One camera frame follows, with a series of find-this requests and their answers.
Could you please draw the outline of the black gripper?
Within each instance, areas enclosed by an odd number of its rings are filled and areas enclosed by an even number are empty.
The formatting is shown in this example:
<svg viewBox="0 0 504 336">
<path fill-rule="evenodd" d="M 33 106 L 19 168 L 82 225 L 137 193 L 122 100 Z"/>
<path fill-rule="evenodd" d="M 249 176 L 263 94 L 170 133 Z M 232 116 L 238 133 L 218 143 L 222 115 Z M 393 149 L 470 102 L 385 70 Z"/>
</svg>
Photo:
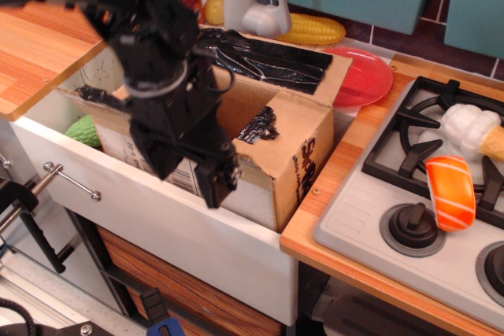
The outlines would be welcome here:
<svg viewBox="0 0 504 336">
<path fill-rule="evenodd" d="M 217 121 L 220 105 L 220 95 L 200 90 L 131 99 L 130 132 L 154 174 L 165 180 L 184 158 L 196 162 L 209 209 L 221 206 L 241 175 L 232 140 Z"/>
</svg>

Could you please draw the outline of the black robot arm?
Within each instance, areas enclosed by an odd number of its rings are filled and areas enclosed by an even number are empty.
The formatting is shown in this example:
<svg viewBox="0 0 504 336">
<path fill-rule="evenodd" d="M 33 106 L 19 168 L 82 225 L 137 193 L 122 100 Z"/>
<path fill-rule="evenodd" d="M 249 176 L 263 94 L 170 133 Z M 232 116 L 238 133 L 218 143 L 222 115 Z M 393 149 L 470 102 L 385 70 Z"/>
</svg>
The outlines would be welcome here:
<svg viewBox="0 0 504 336">
<path fill-rule="evenodd" d="M 23 6 L 32 0 L 1 0 Z M 221 89 L 210 54 L 196 46 L 197 17 L 180 0 L 39 0 L 78 6 L 124 70 L 130 133 L 148 165 L 167 178 L 185 158 L 208 207 L 236 188 L 239 167 L 217 121 Z"/>
</svg>

